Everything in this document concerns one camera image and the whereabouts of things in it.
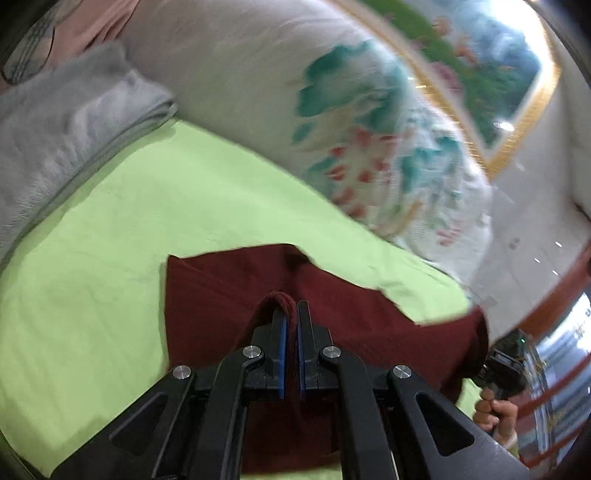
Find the person's right hand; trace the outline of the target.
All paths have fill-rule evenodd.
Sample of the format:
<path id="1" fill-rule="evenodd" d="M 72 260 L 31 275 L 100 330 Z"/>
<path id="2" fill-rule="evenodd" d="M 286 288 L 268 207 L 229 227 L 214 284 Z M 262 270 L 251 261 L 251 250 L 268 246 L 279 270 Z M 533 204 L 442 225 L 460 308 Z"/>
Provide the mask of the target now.
<path id="1" fill-rule="evenodd" d="M 517 446 L 518 406 L 509 400 L 498 400 L 490 388 L 480 394 L 475 404 L 473 421 L 506 450 Z"/>

